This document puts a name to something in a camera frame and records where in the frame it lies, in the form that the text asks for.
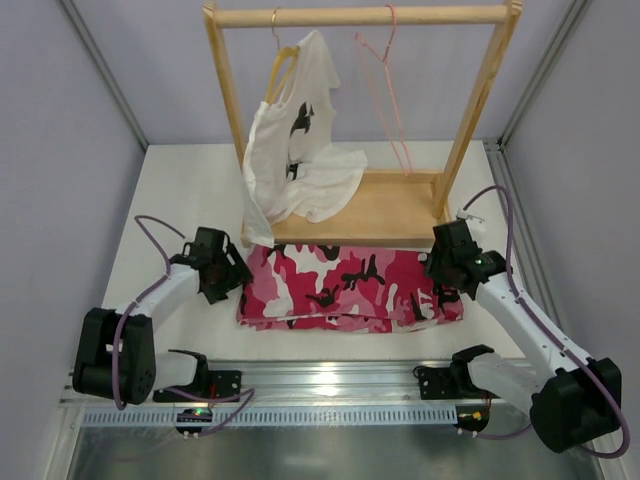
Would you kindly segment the pink camouflage trousers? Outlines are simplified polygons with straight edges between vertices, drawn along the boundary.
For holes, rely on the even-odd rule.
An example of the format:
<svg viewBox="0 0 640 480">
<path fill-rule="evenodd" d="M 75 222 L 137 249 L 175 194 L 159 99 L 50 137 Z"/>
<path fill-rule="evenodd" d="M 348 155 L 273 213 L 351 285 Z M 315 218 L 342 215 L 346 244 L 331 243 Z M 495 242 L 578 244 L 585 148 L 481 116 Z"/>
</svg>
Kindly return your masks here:
<svg viewBox="0 0 640 480">
<path fill-rule="evenodd" d="M 256 331 L 388 334 L 462 320 L 452 290 L 426 274 L 427 253 L 379 247 L 256 246 L 237 322 Z"/>
</svg>

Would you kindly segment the pink wire clothes hanger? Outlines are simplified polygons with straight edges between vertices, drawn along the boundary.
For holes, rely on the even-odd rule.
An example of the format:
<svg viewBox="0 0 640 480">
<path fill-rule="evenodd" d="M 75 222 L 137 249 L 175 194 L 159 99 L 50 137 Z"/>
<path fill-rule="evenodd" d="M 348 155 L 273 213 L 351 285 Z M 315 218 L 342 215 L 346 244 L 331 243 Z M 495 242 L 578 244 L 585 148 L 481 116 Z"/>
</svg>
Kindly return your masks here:
<svg viewBox="0 0 640 480">
<path fill-rule="evenodd" d="M 413 161 L 406 144 L 404 126 L 389 65 L 391 48 L 397 32 L 397 15 L 393 5 L 387 4 L 386 8 L 391 15 L 392 27 L 384 50 L 377 50 L 361 32 L 355 34 L 355 44 L 361 70 L 365 78 L 365 85 L 378 119 L 380 120 L 386 140 L 389 142 L 402 173 L 405 176 L 410 176 L 414 172 Z M 374 59 L 382 69 L 389 109 L 385 109 L 382 90 L 378 88 L 379 82 L 374 78 L 374 74 L 369 65 L 369 59 Z"/>
</svg>

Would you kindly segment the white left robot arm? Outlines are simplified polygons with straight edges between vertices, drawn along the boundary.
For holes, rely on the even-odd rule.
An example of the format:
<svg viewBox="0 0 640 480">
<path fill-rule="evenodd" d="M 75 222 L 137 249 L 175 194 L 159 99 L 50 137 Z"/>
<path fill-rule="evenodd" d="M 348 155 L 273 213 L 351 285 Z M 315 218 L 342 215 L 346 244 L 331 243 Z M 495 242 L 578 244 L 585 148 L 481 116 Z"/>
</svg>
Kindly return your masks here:
<svg viewBox="0 0 640 480">
<path fill-rule="evenodd" d="M 155 333 L 191 298 L 224 301 L 252 279 L 251 272 L 230 236 L 207 227 L 163 260 L 160 278 L 128 304 L 86 313 L 72 375 L 75 392 L 111 400 L 122 410 L 155 394 L 169 401 L 210 391 L 207 357 L 184 349 L 159 352 Z"/>
</svg>

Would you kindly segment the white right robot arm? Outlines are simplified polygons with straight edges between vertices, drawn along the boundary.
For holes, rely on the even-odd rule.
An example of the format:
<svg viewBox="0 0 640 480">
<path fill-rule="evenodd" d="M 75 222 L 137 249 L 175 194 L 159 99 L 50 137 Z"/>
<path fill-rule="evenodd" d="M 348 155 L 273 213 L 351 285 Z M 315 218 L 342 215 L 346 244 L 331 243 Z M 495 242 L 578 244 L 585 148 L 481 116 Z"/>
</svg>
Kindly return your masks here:
<svg viewBox="0 0 640 480">
<path fill-rule="evenodd" d="M 516 407 L 553 452 L 620 431 L 621 452 L 629 427 L 621 409 L 622 375 L 609 358 L 595 359 L 569 339 L 538 307 L 515 276 L 508 258 L 484 251 L 467 222 L 433 229 L 426 274 L 436 292 L 466 296 L 508 333 L 530 366 L 522 369 L 492 348 L 477 345 L 452 356 L 449 367 L 460 393 L 487 392 Z"/>
</svg>

